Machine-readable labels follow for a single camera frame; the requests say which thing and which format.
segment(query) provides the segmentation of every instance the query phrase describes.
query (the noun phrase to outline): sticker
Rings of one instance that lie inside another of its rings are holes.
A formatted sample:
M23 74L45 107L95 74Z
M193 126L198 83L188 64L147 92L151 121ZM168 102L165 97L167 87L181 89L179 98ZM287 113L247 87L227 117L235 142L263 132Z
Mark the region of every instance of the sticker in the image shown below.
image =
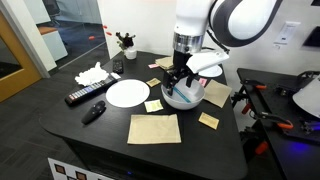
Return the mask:
M148 66L149 66L149 68L156 68L156 67L159 67L159 65L158 65L158 64L149 64Z
M200 79L199 79L199 83L204 87L204 86L206 85L206 83L207 83L207 79L205 79L205 78L200 78Z

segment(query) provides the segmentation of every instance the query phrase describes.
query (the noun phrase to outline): white plate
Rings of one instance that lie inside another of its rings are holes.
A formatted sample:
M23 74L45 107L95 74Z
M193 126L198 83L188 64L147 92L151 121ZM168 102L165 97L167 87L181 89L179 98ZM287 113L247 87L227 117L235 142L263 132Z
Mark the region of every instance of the white plate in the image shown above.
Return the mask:
M122 108L134 107L143 103L150 94L148 85L135 79L123 80L112 85L107 93L107 101Z

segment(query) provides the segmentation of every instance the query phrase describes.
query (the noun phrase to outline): crumpled white tissue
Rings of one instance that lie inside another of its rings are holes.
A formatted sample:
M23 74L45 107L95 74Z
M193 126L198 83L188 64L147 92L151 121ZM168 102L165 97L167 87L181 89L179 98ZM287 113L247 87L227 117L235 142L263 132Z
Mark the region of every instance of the crumpled white tissue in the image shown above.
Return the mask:
M100 62L97 62L94 68L91 68L85 72L79 73L79 76L76 76L75 80L80 85L88 86L93 83L105 80L107 79L108 76L109 76L109 73L101 69Z

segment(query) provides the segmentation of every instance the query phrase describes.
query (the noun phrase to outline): white bowl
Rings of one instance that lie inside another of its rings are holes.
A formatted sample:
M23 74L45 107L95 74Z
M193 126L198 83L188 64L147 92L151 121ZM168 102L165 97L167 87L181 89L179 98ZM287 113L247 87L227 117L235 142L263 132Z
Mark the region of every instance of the white bowl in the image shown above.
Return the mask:
M187 102L176 91L173 91L172 96L167 92L167 89L162 85L161 91L165 101L173 108L180 110L188 110L196 107L204 98L204 87L197 80L193 80L191 87L186 86L187 78L181 79L176 85L177 88L190 102Z

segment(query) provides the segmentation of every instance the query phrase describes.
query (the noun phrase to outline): small paper square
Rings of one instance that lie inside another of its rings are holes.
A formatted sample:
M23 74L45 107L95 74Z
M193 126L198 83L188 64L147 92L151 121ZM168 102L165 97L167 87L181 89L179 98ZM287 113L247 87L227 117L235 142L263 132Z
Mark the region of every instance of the small paper square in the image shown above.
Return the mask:
M219 124L219 119L216 119L204 112L201 114L199 121L213 129L217 129Z
M153 78L151 79L150 81L147 82L147 84L150 86L150 87L153 87L157 84L161 83L161 81L157 78Z
M154 101L146 101L144 102L144 105L146 106L147 112L155 112L163 109L160 99Z
M204 88L204 99L222 108L228 99L231 90L230 87L211 80Z

